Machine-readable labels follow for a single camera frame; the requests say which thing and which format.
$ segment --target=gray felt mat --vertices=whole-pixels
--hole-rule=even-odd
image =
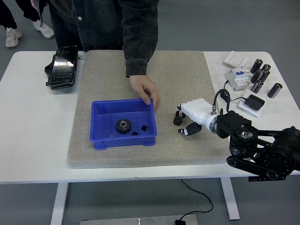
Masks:
[[[193,136],[178,133],[173,125],[176,107],[196,98],[212,104],[214,89],[203,52],[156,51],[147,75],[160,91],[155,112],[157,137],[154,146],[126,146],[94,150],[89,141],[91,103],[96,100],[132,99],[139,96],[125,77],[123,51],[89,51],[86,56],[68,150],[74,168],[144,167],[159,165],[219,164],[228,157],[228,139],[205,127]],[[189,118],[180,126],[191,123]]]

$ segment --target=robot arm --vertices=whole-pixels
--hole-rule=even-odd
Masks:
[[[204,125],[220,138],[230,136],[231,156],[227,163],[258,175],[249,177],[249,181],[285,180],[293,170],[300,171],[300,131],[295,127],[282,131],[257,130],[251,126],[252,121],[234,111],[223,114],[221,110],[214,114],[211,109],[212,106],[202,98],[182,103],[177,107],[173,123],[180,126],[182,119],[188,116],[193,123],[178,130],[184,135],[198,133]],[[274,142],[261,140],[259,136],[272,136]]]

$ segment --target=human hand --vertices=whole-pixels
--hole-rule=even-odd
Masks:
[[[32,7],[34,7],[37,10],[38,8],[37,8],[36,3],[34,2],[34,0],[30,0],[30,2],[32,4]]]
[[[129,79],[132,89],[141,96],[144,103],[149,105],[150,98],[152,98],[154,110],[157,110],[160,102],[160,94],[156,84],[146,75],[132,75]]]

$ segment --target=black connector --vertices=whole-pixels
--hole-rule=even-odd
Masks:
[[[175,220],[175,225],[186,225],[186,222],[183,221],[183,220],[176,219]]]
[[[225,102],[230,101],[230,97],[224,92],[220,92],[220,97],[225,100]]]

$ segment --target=jacket sleeve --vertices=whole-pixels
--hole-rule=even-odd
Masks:
[[[159,0],[119,0],[122,7],[126,77],[146,75],[158,42]]]

